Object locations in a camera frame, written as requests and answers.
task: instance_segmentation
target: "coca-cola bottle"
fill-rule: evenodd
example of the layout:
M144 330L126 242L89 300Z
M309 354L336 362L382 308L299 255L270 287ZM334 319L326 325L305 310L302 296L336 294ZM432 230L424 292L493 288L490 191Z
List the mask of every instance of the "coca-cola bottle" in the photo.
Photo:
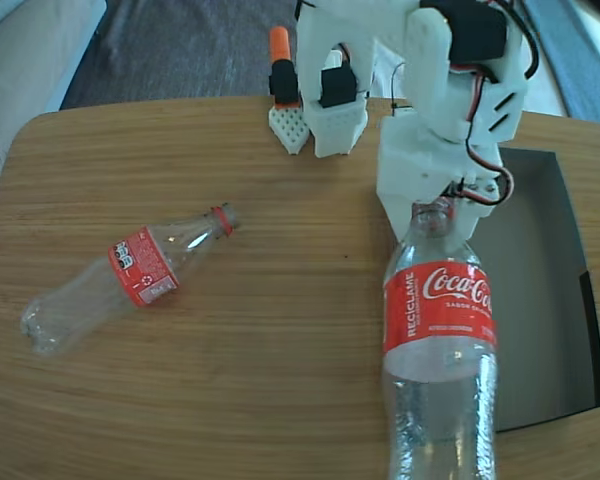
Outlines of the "coca-cola bottle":
M415 205L384 280L390 480L496 478L491 292L453 212Z
M22 332L36 353L63 352L98 325L176 289L236 226L224 204L181 222L143 227L64 286L34 298L22 314Z

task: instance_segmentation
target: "open box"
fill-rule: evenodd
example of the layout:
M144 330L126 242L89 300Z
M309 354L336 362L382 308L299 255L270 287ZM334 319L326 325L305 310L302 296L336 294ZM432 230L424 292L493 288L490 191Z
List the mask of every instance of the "open box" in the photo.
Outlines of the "open box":
M492 285L498 431L600 407L600 333L569 195L554 153L502 149L513 197L470 243Z

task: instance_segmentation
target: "wooden table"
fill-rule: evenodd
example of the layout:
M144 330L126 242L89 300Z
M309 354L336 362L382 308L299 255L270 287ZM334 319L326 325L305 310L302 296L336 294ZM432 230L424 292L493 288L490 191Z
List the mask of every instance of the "wooden table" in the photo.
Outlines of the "wooden table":
M0 182L0 479L383 479L378 118L349 157L290 157L264 98L45 115ZM600 318L600 126L525 115L559 152ZM232 202L244 227L178 294L56 359L28 299L146 222ZM600 409L499 435L500 479L600 480Z

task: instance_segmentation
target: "gray carpet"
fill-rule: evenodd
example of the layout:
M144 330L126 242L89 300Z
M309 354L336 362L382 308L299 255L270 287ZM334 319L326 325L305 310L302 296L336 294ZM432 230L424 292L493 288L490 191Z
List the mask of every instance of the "gray carpet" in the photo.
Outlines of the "gray carpet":
M572 0L525 0L569 115L600 122L600 55ZM268 32L295 0L108 0L62 108L268 93Z
M269 29L295 26L295 0L107 3L62 108L268 94Z

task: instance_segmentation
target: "coca-cola logo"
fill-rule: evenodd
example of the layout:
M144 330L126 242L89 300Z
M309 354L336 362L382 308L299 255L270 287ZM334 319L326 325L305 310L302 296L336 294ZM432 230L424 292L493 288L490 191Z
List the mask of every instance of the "coca-cola logo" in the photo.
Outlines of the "coca-cola logo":
M449 275L446 267L434 270L422 287L422 295L427 300L454 297L472 301L491 312L491 290L486 279Z

